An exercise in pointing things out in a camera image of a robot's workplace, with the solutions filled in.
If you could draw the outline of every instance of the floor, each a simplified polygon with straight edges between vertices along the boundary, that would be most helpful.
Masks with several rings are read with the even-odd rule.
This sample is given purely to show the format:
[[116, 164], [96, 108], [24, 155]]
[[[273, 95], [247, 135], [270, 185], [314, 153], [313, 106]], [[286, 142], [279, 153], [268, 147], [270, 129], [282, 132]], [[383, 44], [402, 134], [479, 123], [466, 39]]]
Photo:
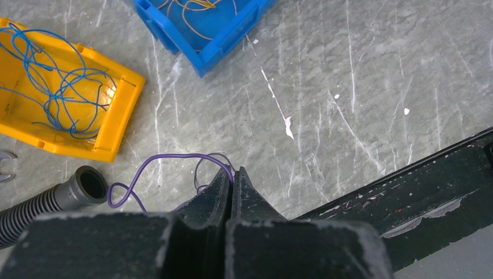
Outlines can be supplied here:
[[[491, 125], [493, 1], [427, 2], [279, 0], [249, 41], [200, 79], [124, 1], [0, 1], [0, 15], [93, 47], [147, 78], [112, 164], [0, 135], [0, 148], [19, 157], [2, 163], [17, 176], [2, 184], [0, 209], [84, 164], [128, 183], [156, 153], [222, 152], [293, 218], [473, 135]], [[136, 190], [148, 210], [190, 199], [195, 164], [151, 165]], [[199, 179], [217, 171], [204, 164]], [[131, 201], [121, 210], [139, 209]]]
[[397, 271], [396, 279], [491, 278], [493, 225], [482, 228], [442, 250]]

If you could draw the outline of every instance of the crate handle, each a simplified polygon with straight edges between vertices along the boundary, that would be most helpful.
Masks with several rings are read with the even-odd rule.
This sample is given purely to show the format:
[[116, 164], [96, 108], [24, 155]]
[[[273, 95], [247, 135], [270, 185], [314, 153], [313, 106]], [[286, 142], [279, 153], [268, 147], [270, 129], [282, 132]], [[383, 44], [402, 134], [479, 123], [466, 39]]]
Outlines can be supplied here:
[[123, 77], [120, 79], [113, 101], [96, 138], [95, 149], [118, 150], [140, 90], [142, 90], [140, 86], [129, 83]]
[[224, 30], [223, 34], [230, 34], [225, 36], [218, 43], [224, 53], [230, 52], [259, 21], [260, 7], [256, 3], [252, 2], [251, 4], [252, 5], [247, 5], [243, 8], [243, 10], [233, 18], [233, 21], [228, 25], [228, 28]]

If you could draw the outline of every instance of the blue wire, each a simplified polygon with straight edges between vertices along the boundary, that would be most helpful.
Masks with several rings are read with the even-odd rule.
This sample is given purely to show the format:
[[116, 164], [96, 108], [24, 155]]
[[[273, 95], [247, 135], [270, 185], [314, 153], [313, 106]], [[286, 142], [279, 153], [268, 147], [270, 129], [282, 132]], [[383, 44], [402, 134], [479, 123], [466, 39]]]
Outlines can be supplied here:
[[[74, 52], [77, 54], [78, 59], [80, 60], [82, 66], [80, 68], [73, 69], [71, 71], [60, 69], [56, 64], [54, 58], [47, 51], [45, 51], [38, 44], [32, 42], [27, 38], [26, 34], [33, 32], [44, 33], [50, 37], [60, 39], [63, 42], [67, 43], [67, 45], [71, 47], [71, 49], [74, 50]], [[44, 102], [40, 102], [28, 95], [12, 90], [10, 88], [0, 87], [0, 90], [6, 90], [14, 94], [18, 94], [28, 100], [35, 102], [43, 109], [43, 111], [46, 114], [48, 123], [44, 123], [41, 121], [34, 121], [33, 124], [42, 124], [44, 126], [47, 126], [55, 130], [67, 132], [73, 138], [77, 138], [77, 139], [89, 140], [95, 138], [99, 133], [99, 128], [93, 128], [92, 126], [94, 125], [98, 117], [99, 109], [102, 109], [103, 111], [106, 112], [109, 104], [99, 103], [99, 97], [101, 96], [101, 89], [105, 85], [101, 80], [92, 78], [92, 76], [103, 76], [103, 78], [107, 78], [110, 80], [110, 82], [113, 85], [113, 88], [116, 88], [116, 83], [114, 79], [102, 70], [93, 67], [87, 67], [82, 55], [75, 48], [75, 46], [56, 33], [44, 29], [21, 30], [18, 28], [18, 26], [16, 26], [13, 23], [9, 23], [9, 27], [0, 28], [0, 33], [7, 33], [12, 36], [10, 43], [12, 44], [13, 51], [7, 48], [6, 46], [4, 46], [1, 42], [0, 42], [0, 48], [11, 54], [14, 58], [22, 61], [24, 71], [26, 72], [29, 81], [37, 91], [47, 96], [47, 100]], [[23, 43], [25, 43], [26, 48], [24, 50], [19, 49], [19, 47], [16, 44], [16, 39], [22, 40]], [[39, 62], [37, 60], [37, 56], [43, 56], [44, 58], [48, 58], [49, 63], [46, 64]], [[50, 90], [47, 81], [42, 77], [42, 73], [40, 73], [40, 71], [35, 67], [39, 67], [41, 68], [41, 70], [46, 70], [48, 72], [56, 71], [59, 77], [61, 78], [58, 89], [54, 91]], [[99, 84], [96, 93], [95, 102], [82, 96], [74, 88], [75, 84], [83, 80], [92, 81]], [[71, 89], [80, 99], [75, 99], [74, 97], [65, 97], [64, 94], [68, 89]], [[76, 120], [73, 119], [72, 115], [69, 112], [69, 109], [67, 108], [66, 103], [82, 103], [82, 104], [94, 106], [95, 112], [89, 125], [84, 128], [77, 128], [77, 123], [80, 121], [80, 119], [76, 119]], [[66, 114], [66, 116], [70, 121], [69, 127], [64, 127], [60, 122], [60, 113], [62, 111]]]

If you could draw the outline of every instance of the wire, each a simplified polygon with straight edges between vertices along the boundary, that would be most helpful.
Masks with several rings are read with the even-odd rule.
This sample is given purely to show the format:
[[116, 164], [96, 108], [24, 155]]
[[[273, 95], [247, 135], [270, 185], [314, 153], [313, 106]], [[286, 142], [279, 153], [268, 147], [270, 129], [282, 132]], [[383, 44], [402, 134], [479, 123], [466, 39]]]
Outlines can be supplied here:
[[[216, 8], [216, 4], [218, 4], [221, 1], [223, 1], [223, 0], [216, 0], [215, 2], [211, 2], [210, 0], [205, 0], [205, 1], [204, 0], [188, 0], [185, 4], [182, 4], [182, 3], [180, 3], [179, 0], [165, 0], [164, 3], [162, 3], [161, 5], [158, 6], [158, 10], [161, 10], [166, 5], [168, 5], [168, 7], [166, 9], [166, 17], [169, 18], [170, 17], [170, 10], [171, 10], [171, 8], [173, 6], [173, 3], [176, 3], [178, 6], [182, 7], [181, 17], [183, 19], [183, 22], [188, 26], [188, 28], [190, 28], [190, 30], [192, 30], [192, 32], [194, 32], [199, 37], [201, 37], [201, 38], [203, 38], [205, 40], [211, 41], [212, 38], [203, 35], [199, 31], [197, 31], [188, 22], [187, 18], [185, 17], [185, 11], [186, 10], [191, 10], [193, 12], [206, 11], [206, 10], [209, 10], [209, 9]], [[236, 1], [235, 0], [232, 0], [232, 2], [233, 2], [233, 7], [234, 7], [234, 14], [237, 15], [238, 14], [238, 9], [237, 9], [237, 6], [236, 6]], [[191, 8], [191, 7], [188, 7], [188, 4], [189, 3], [195, 3], [195, 4], [199, 5], [199, 6], [201, 6], [202, 8]]]
[[[234, 169], [233, 167], [233, 164], [231, 163], [231, 161], [228, 159], [228, 157], [224, 156], [223, 154], [221, 153], [210, 153], [210, 154], [207, 154], [207, 156], [212, 156], [212, 155], [215, 155], [215, 156], [221, 156], [223, 158], [225, 158], [225, 160], [228, 162], [228, 164], [231, 166], [231, 169], [233, 170], [233, 172], [236, 172], [236, 170]], [[197, 179], [197, 175], [198, 175], [198, 169], [199, 169], [199, 166], [200, 164], [202, 163], [204, 159], [200, 159], [199, 162], [197, 163], [197, 165], [195, 166], [195, 170], [194, 170], [194, 187], [195, 187], [195, 190], [197, 191], [197, 194], [200, 193], [201, 189], [202, 188], [205, 188], [207, 187], [208, 185], [201, 185], [199, 186], [199, 181]]]
[[[35, 102], [37, 105], [41, 107], [47, 117], [48, 123], [43, 123], [41, 121], [34, 121], [33, 124], [42, 124], [49, 128], [53, 128], [55, 130], [68, 132], [73, 138], [77, 139], [92, 139], [95, 138], [99, 132], [99, 128], [93, 128], [94, 123], [98, 117], [99, 110], [103, 111], [107, 110], [109, 103], [99, 103], [99, 99], [101, 97], [101, 90], [103, 87], [108, 87], [111, 91], [116, 90], [116, 83], [111, 78], [110, 75], [105, 73], [102, 70], [87, 67], [83, 57], [77, 48], [71, 44], [67, 39], [61, 37], [60, 35], [53, 33], [44, 29], [26, 29], [21, 30], [17, 25], [13, 23], [9, 23], [8, 27], [0, 28], [0, 33], [7, 33], [12, 36], [10, 43], [12, 50], [6, 47], [2, 42], [0, 42], [0, 48], [7, 51], [14, 58], [21, 60], [24, 71], [26, 72], [26, 76], [28, 77], [31, 85], [42, 95], [47, 97], [46, 101], [40, 101], [33, 97], [33, 93], [31, 96], [23, 94], [19, 91], [15, 91], [11, 88], [0, 87], [0, 90], [9, 91], [11, 93], [20, 95], [30, 101]], [[80, 60], [81, 67], [70, 70], [62, 70], [55, 62], [54, 58], [45, 51], [42, 47], [40, 47], [37, 43], [30, 40], [27, 37], [28, 33], [43, 33], [50, 37], [56, 38], [67, 44], [77, 55]], [[25, 44], [24, 48], [19, 48], [18, 43], [21, 42]], [[40, 62], [40, 59], [45, 61], [48, 59], [48, 63]], [[51, 90], [48, 82], [43, 78], [43, 76], [47, 73], [56, 72], [60, 78], [59, 87], [56, 90]], [[93, 78], [96, 76], [103, 76], [104, 79], [108, 79], [111, 82], [112, 86], [104, 84], [101, 80]], [[95, 96], [95, 101], [91, 101], [85, 96], [81, 95], [74, 86], [81, 81], [90, 81], [94, 82], [98, 86], [98, 90]], [[68, 89], [71, 89], [76, 96], [68, 97], [65, 96], [65, 93]], [[89, 124], [84, 127], [78, 127], [78, 123], [80, 119], [73, 119], [70, 114], [69, 108], [67, 107], [67, 103], [79, 103], [83, 105], [91, 105], [94, 106], [95, 112], [92, 116]], [[60, 121], [60, 113], [66, 115], [69, 119], [69, 126], [64, 126]]]
[[[211, 154], [212, 155], [220, 155], [220, 156], [226, 158], [224, 155], [219, 154], [219, 153], [211, 153]], [[124, 203], [127, 202], [128, 198], [131, 195], [137, 201], [137, 203], [139, 204], [139, 207], [142, 209], [142, 211], [143, 212], [147, 212], [147, 210], [144, 207], [144, 204], [142, 203], [142, 201], [140, 200], [140, 198], [137, 196], [137, 194], [134, 192], [134, 188], [135, 188], [135, 185], [137, 184], [137, 181], [138, 181], [140, 175], [142, 174], [142, 172], [144, 171], [144, 169], [147, 167], [147, 165], [149, 165], [154, 160], [165, 159], [165, 158], [175, 158], [175, 159], [200, 158], [201, 160], [199, 161], [199, 164], [200, 164], [200, 162], [202, 160], [211, 161], [211, 162], [213, 162], [215, 164], [218, 164], [226, 172], [226, 174], [228, 175], [230, 184], [231, 185], [234, 184], [233, 173], [231, 172], [230, 168], [228, 166], [226, 166], [223, 162], [217, 160], [216, 158], [214, 158], [212, 156], [205, 155], [205, 154], [200, 154], [200, 153], [191, 153], [191, 154], [175, 154], [175, 153], [157, 154], [157, 155], [153, 155], [153, 156], [149, 157], [146, 161], [144, 161], [144, 163], [139, 167], [139, 169], [135, 173], [135, 176], [132, 179], [132, 182], [130, 183], [129, 186], [127, 186], [127, 185], [125, 185], [123, 183], [120, 183], [120, 182], [115, 182], [115, 183], [113, 183], [108, 188], [108, 200], [107, 200], [107, 202], [108, 202], [109, 207], [110, 208], [114, 208], [114, 209], [121, 207]], [[125, 195], [123, 196], [123, 198], [119, 202], [113, 203], [113, 201], [112, 201], [112, 193], [113, 193], [113, 189], [116, 186], [124, 188], [125, 190], [127, 190], [127, 192], [125, 193]]]

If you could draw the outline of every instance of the blue plastic bin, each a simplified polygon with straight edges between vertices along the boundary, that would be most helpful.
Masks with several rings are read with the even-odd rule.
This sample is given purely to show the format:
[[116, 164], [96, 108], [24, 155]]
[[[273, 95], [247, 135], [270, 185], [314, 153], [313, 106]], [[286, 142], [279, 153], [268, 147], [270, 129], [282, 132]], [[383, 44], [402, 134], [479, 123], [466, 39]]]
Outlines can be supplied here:
[[[178, 1], [182, 5], [188, 2]], [[161, 10], [158, 7], [166, 0], [126, 2], [137, 12], [157, 40], [173, 54], [181, 51], [192, 63], [197, 74], [203, 77], [241, 41], [276, 0], [221, 0], [215, 8], [204, 11], [185, 10], [184, 13], [182, 6], [173, 0], [169, 0]], [[192, 1], [187, 7], [199, 8]], [[183, 15], [190, 26], [211, 40], [193, 32], [183, 20]]]

